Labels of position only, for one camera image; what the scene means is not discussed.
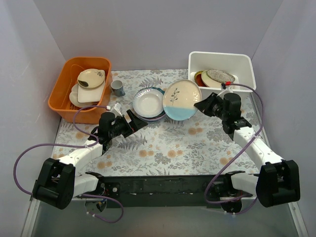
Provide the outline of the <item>cream plate with leaf sprig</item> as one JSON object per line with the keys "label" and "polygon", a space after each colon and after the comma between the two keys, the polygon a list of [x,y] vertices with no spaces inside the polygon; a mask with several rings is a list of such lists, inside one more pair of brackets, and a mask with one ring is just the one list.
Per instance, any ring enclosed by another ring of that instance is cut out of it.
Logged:
{"label": "cream plate with leaf sprig", "polygon": [[221,87],[221,83],[211,79],[207,73],[207,71],[203,71],[201,74],[201,79],[202,82],[207,86],[207,87],[212,87],[212,88],[220,88]]}

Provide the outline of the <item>cream and blue leaf plate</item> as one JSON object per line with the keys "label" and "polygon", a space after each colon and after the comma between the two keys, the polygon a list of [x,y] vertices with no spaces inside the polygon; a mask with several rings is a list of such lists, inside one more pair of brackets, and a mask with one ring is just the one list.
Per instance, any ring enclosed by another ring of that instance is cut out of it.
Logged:
{"label": "cream and blue leaf plate", "polygon": [[176,121],[191,118],[197,112],[195,103],[202,98],[200,88],[188,79],[171,84],[164,93],[162,105],[167,116]]}

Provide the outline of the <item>woven bamboo tray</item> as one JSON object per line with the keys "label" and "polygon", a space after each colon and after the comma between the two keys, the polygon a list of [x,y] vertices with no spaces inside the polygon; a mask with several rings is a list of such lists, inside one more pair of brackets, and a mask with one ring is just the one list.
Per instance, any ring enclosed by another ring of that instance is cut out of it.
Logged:
{"label": "woven bamboo tray", "polygon": [[196,79],[196,77],[201,77],[201,74],[203,73],[203,71],[198,71],[195,73],[194,75],[194,80]]}

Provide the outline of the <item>small speckled ceramic saucer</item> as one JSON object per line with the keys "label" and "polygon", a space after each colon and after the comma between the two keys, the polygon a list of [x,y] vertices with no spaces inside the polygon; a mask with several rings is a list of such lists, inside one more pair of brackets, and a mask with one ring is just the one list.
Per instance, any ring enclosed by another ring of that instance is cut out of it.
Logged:
{"label": "small speckled ceramic saucer", "polygon": [[210,69],[206,71],[206,75],[219,83],[234,82],[236,80],[233,75],[222,70]]}

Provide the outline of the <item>red scalloped plastic plate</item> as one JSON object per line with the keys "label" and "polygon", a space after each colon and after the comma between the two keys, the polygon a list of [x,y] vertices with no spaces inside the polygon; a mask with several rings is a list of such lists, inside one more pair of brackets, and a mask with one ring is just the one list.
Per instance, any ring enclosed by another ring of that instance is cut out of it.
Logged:
{"label": "red scalloped plastic plate", "polygon": [[206,85],[205,85],[204,82],[202,81],[201,77],[196,77],[195,81],[196,81],[196,83],[197,83],[198,86],[206,87]]}

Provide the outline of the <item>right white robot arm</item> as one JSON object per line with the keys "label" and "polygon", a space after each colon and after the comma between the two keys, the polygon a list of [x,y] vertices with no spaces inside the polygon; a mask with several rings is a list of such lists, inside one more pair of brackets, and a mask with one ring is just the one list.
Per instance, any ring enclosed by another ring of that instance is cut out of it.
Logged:
{"label": "right white robot arm", "polygon": [[235,196],[240,191],[254,195],[264,207],[296,202],[301,197],[299,167],[293,160],[285,160],[274,153],[241,115],[241,98],[235,93],[219,96],[212,93],[194,106],[209,117],[222,121],[223,130],[247,153],[259,169],[259,175],[245,172],[226,173],[224,192]]}

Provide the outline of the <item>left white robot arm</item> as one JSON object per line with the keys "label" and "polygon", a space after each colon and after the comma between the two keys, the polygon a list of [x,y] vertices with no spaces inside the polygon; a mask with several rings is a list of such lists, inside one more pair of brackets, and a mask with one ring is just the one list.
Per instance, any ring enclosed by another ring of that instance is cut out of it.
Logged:
{"label": "left white robot arm", "polygon": [[60,159],[48,158],[35,181],[32,196],[59,209],[66,208],[72,198],[83,194],[101,197],[107,190],[102,175],[79,172],[102,156],[111,147],[112,139],[121,135],[126,138],[148,125],[131,110],[127,114],[131,121],[112,112],[103,113],[82,148]]}

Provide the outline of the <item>orange plastic bin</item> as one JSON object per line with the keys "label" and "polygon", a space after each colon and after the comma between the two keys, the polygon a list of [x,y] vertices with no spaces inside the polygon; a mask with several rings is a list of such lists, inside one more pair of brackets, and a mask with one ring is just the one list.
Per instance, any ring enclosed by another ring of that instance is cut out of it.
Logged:
{"label": "orange plastic bin", "polygon": [[[110,101],[111,83],[113,81],[111,66],[110,60],[102,57],[75,57],[66,61],[48,100],[51,110],[57,112],[69,123],[75,120],[75,123],[98,124],[101,114],[106,111],[101,106],[108,105]],[[72,87],[77,83],[78,75],[85,69],[104,70],[106,73],[105,88],[97,107],[84,109],[74,117],[79,107],[71,103],[69,95]]]}

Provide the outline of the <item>grey ceramic cup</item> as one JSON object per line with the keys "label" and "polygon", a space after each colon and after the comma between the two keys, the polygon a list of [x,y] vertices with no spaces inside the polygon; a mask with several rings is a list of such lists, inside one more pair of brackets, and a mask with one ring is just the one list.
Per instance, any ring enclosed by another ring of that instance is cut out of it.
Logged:
{"label": "grey ceramic cup", "polygon": [[123,89],[123,83],[120,80],[114,80],[111,83],[111,88],[116,97],[122,97],[125,95],[125,91]]}

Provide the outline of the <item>floral patterned table mat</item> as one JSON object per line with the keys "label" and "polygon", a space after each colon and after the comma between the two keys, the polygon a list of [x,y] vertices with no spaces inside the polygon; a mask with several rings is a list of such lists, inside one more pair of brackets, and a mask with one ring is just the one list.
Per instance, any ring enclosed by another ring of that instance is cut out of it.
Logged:
{"label": "floral patterned table mat", "polygon": [[[158,87],[166,90],[177,80],[187,79],[187,70],[112,71],[113,80],[123,82],[123,97],[111,95],[109,105],[121,104],[126,114],[132,109],[134,95],[142,88]],[[252,97],[242,102],[242,116],[257,131],[258,117]],[[72,123],[61,120],[56,143],[82,145],[87,135],[76,130]],[[222,130],[218,118],[210,118],[199,111],[185,121],[169,117],[150,122],[148,126],[124,139],[113,139],[113,145],[101,157],[87,164],[80,172],[93,171],[104,176],[158,176],[158,175],[208,175],[216,174],[239,151]],[[259,173],[246,153],[237,158],[225,172],[245,171]]]}

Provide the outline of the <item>white rectangular plate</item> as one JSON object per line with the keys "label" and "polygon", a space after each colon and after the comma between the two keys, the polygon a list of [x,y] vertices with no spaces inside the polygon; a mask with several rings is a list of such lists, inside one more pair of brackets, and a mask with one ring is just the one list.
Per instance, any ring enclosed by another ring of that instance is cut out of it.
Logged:
{"label": "white rectangular plate", "polygon": [[92,103],[100,101],[105,86],[105,80],[78,80],[78,84],[78,101],[80,103]]}

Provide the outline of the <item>cream plate with dark patch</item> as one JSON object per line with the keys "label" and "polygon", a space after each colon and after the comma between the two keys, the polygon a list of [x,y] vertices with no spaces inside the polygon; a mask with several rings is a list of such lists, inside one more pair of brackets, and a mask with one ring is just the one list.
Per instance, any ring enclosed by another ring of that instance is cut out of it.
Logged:
{"label": "cream plate with dark patch", "polygon": [[77,78],[78,84],[86,89],[99,87],[105,80],[105,71],[99,69],[87,69],[82,71]]}

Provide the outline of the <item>white flower-shaped plate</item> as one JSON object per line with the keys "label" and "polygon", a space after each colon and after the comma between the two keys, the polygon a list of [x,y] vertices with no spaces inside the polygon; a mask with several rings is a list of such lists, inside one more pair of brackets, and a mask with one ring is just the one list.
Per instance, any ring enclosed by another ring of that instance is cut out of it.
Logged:
{"label": "white flower-shaped plate", "polygon": [[90,106],[92,105],[92,103],[81,103],[78,101],[78,90],[79,90],[79,85],[76,83],[72,89],[71,89],[71,93],[69,95],[69,100],[70,102],[76,106],[76,107],[79,107],[79,108],[83,108],[83,107],[86,107],[86,106]]}

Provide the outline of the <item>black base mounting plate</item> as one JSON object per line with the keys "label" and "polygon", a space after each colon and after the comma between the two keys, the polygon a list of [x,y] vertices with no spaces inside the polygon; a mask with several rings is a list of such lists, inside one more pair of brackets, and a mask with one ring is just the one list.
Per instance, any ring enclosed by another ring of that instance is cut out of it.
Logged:
{"label": "black base mounting plate", "polygon": [[234,189],[227,175],[220,175],[210,188],[213,175],[185,176],[118,176],[97,175],[98,184],[91,195],[100,195],[118,200],[124,207],[173,207],[207,206],[209,201],[235,198],[242,192]]}

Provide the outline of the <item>aluminium frame rail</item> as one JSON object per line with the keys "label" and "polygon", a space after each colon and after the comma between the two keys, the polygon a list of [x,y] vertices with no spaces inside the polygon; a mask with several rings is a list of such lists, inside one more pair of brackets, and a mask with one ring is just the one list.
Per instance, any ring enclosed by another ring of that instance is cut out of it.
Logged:
{"label": "aluminium frame rail", "polygon": [[124,207],[109,202],[99,217],[97,201],[74,199],[64,210],[33,200],[22,231],[24,237],[306,237],[297,203],[270,208],[251,198],[230,205],[248,208],[232,215],[221,207]]}

